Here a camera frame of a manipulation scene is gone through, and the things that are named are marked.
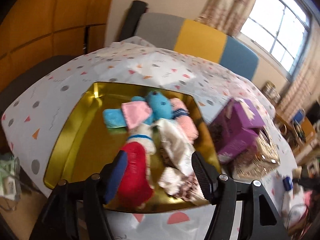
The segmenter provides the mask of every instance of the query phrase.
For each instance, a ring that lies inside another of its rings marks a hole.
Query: gold gift bag
[[[255,144],[241,153],[232,165],[233,178],[239,180],[261,179],[280,165],[277,148],[265,126]]]

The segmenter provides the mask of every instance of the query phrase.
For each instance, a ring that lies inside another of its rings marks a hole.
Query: window sill
[[[273,68],[282,75],[287,81],[291,79],[291,75],[285,70],[285,68],[276,60],[270,53],[265,51],[259,45],[257,45],[254,41],[252,41],[249,37],[245,36],[242,33],[239,33],[236,39],[242,44],[246,45],[250,49],[252,49],[258,56],[262,57],[266,60]]]

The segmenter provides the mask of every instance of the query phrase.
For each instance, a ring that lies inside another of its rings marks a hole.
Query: gold foil box
[[[232,163],[234,179],[261,179],[280,165],[277,148],[264,126],[255,144]]]
[[[199,137],[194,142],[195,149],[220,171],[212,139],[192,96],[148,86],[96,82],[84,93],[60,132],[45,172],[45,185],[53,189],[60,179],[82,181],[93,173],[99,173],[105,164],[111,163],[125,144],[128,132],[126,128],[108,129],[103,122],[102,111],[120,108],[122,103],[129,102],[133,96],[144,97],[152,90],[161,92],[167,98],[179,98],[183,101],[199,131]],[[153,141],[157,147],[156,154],[150,156],[151,175],[155,185],[153,197],[139,210],[122,208],[117,198],[106,208],[123,212],[156,213],[195,207],[190,202],[168,196],[159,187],[157,181],[164,170],[164,164],[159,152],[161,140],[156,128]]]

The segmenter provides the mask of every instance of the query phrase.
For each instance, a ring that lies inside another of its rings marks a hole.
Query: blue cap
[[[282,182],[283,182],[283,186],[284,186],[285,191],[290,191],[293,189],[292,179],[289,176],[285,177],[282,180]]]

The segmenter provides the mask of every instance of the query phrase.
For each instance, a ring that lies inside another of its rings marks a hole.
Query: window
[[[256,0],[241,33],[292,74],[306,45],[307,13],[295,0]]]

